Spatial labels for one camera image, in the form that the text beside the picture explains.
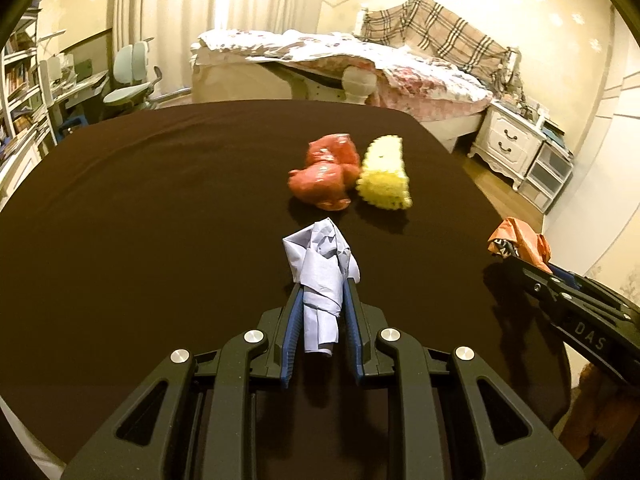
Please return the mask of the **lavender paper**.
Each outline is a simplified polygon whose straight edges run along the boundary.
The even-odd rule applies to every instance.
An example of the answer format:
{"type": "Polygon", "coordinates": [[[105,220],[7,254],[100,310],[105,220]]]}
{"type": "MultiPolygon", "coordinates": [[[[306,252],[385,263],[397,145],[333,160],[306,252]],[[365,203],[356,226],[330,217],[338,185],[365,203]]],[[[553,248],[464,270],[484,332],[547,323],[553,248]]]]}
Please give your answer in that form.
{"type": "Polygon", "coordinates": [[[314,222],[283,240],[293,282],[303,289],[304,350],[332,356],[346,281],[360,281],[348,241],[330,219],[314,222]]]}

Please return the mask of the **orange snack wrapper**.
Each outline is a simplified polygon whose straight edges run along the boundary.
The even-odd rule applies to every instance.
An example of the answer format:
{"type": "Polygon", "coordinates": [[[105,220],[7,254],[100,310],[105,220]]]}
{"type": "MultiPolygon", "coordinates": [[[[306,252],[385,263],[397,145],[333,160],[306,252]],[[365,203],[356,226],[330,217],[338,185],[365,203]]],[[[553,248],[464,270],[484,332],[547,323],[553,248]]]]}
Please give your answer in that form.
{"type": "Polygon", "coordinates": [[[518,257],[541,271],[552,273],[551,248],[546,238],[527,222],[508,217],[488,238],[488,250],[503,258],[518,257]]]}

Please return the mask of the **yellow foam net sleeve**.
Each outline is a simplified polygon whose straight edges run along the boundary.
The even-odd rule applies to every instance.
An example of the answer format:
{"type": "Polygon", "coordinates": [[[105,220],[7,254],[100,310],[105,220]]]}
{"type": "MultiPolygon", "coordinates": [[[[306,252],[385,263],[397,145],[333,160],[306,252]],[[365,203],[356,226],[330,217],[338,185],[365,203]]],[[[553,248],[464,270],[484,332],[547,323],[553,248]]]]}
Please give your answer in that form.
{"type": "Polygon", "coordinates": [[[367,204],[381,209],[405,210],[412,206],[400,136],[380,136],[370,143],[356,189],[367,204]]]}

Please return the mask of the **red plastic bag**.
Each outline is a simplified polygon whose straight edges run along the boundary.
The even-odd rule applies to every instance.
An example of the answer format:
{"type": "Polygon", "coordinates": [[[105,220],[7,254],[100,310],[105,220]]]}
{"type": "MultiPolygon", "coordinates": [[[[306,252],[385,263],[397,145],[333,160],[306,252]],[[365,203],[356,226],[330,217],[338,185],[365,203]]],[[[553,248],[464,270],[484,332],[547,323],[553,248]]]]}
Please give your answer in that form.
{"type": "Polygon", "coordinates": [[[303,203],[325,211],[350,205],[348,191],[360,176],[360,157],[348,133],[332,133],[311,141],[303,169],[288,173],[288,188],[303,203]]]}

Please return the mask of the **plastic drawer unit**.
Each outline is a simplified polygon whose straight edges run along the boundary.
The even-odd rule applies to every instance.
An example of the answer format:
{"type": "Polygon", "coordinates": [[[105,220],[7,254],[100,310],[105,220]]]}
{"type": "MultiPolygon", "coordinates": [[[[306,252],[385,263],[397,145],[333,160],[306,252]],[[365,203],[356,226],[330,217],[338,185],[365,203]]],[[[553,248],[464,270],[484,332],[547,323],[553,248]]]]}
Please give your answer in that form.
{"type": "Polygon", "coordinates": [[[573,156],[567,150],[544,142],[518,186],[518,194],[546,214],[570,180],[573,169],[573,156]]]}

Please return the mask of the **dark brown tablecloth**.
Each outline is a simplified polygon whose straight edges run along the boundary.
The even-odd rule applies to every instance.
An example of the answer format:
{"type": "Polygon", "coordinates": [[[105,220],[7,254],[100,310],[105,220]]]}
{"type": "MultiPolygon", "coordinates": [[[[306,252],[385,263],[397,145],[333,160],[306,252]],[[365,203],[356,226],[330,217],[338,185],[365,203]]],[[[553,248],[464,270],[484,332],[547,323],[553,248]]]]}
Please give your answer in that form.
{"type": "Polygon", "coordinates": [[[487,249],[500,216],[412,117],[302,101],[194,104],[82,128],[1,213],[1,394],[70,460],[179,348],[201,353],[288,299],[282,240],[323,218],[288,173],[309,142],[402,140],[412,206],[336,212],[359,296],[424,346],[475,350],[548,425],[570,403],[562,344],[487,249]]]}

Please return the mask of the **white nightstand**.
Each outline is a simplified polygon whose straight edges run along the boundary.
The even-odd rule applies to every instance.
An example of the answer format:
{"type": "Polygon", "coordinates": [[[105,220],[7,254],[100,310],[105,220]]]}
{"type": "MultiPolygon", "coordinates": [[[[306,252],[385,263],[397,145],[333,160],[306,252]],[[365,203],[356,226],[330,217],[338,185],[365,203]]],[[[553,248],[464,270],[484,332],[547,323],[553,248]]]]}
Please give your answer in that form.
{"type": "Polygon", "coordinates": [[[534,125],[492,101],[468,157],[480,156],[493,172],[511,179],[512,188],[517,191],[542,142],[544,137],[534,125]]]}

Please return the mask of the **floral quilt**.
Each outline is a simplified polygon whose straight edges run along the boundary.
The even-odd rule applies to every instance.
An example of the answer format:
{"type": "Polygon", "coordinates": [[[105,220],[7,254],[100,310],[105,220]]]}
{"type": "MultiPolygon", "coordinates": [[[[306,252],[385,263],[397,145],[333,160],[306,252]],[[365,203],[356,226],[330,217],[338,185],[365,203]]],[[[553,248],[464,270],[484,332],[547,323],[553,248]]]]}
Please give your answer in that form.
{"type": "Polygon", "coordinates": [[[295,29],[208,30],[191,44],[193,68],[223,62],[277,63],[339,80],[349,67],[375,76],[371,106],[400,110],[419,122],[482,112],[494,95],[477,78],[439,58],[364,42],[351,34],[308,34],[295,29]]]}

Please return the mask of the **light green desk chair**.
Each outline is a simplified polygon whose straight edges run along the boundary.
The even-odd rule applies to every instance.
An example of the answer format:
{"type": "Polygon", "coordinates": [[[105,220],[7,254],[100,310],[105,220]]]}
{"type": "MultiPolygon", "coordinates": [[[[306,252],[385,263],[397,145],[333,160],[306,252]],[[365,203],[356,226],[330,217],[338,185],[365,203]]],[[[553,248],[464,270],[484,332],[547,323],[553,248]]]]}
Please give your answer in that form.
{"type": "Polygon", "coordinates": [[[155,86],[163,79],[162,70],[153,67],[154,78],[148,75],[150,42],[153,38],[127,44],[115,55],[113,76],[117,88],[107,93],[103,104],[122,110],[152,110],[156,102],[151,99],[155,86]]]}

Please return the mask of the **plaid blanket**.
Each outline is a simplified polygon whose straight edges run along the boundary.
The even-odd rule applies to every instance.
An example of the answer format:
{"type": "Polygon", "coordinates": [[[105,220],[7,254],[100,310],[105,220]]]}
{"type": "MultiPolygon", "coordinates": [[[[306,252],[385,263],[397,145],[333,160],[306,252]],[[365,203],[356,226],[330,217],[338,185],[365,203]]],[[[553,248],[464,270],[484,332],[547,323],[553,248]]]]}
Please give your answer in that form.
{"type": "Polygon", "coordinates": [[[494,38],[435,0],[407,0],[390,9],[367,11],[360,36],[389,47],[407,47],[454,64],[495,92],[508,88],[518,51],[494,38]]]}

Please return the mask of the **white desk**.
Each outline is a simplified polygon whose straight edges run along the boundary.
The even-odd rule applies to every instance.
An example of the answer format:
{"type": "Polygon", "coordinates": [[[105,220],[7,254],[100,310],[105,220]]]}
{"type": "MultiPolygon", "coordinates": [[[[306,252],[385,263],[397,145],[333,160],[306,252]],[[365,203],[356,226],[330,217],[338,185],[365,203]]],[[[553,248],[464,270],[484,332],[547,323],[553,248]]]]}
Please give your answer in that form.
{"type": "Polygon", "coordinates": [[[107,70],[95,73],[90,60],[77,68],[72,54],[53,55],[40,61],[38,70],[44,105],[56,138],[70,111],[100,96],[108,83],[107,70]]]}

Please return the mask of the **white bookshelf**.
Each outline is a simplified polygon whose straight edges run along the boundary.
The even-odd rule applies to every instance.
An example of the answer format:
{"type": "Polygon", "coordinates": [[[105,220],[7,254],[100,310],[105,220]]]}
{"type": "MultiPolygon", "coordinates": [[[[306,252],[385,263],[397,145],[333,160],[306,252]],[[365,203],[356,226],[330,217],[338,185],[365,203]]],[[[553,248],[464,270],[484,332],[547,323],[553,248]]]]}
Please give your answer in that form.
{"type": "Polygon", "coordinates": [[[38,15],[32,4],[1,47],[1,203],[56,147],[43,96],[38,15]]]}

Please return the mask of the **beige curtains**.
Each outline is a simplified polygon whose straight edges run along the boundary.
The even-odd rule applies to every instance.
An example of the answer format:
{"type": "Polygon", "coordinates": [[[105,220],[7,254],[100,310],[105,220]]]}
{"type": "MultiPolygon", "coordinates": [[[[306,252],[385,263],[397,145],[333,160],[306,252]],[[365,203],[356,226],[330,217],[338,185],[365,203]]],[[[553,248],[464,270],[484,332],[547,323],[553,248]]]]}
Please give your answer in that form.
{"type": "Polygon", "coordinates": [[[191,85],[191,44],[208,30],[317,30],[322,0],[107,0],[113,48],[149,39],[149,66],[167,96],[191,85]]]}

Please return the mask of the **white bed frame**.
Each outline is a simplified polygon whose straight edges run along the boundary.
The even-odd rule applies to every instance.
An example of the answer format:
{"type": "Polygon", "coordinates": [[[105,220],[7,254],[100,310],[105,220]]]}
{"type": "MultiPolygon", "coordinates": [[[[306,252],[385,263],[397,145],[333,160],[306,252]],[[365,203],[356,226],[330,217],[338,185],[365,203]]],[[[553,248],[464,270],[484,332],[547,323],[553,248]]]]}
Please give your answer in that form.
{"type": "MultiPolygon", "coordinates": [[[[195,103],[246,100],[307,100],[364,104],[375,90],[361,68],[347,71],[349,78],[328,77],[316,70],[300,70],[277,62],[255,63],[227,52],[212,52],[197,44],[191,55],[192,101],[195,103]]],[[[418,99],[409,114],[452,151],[460,136],[477,131],[479,112],[465,112],[445,100],[418,99]]]]}

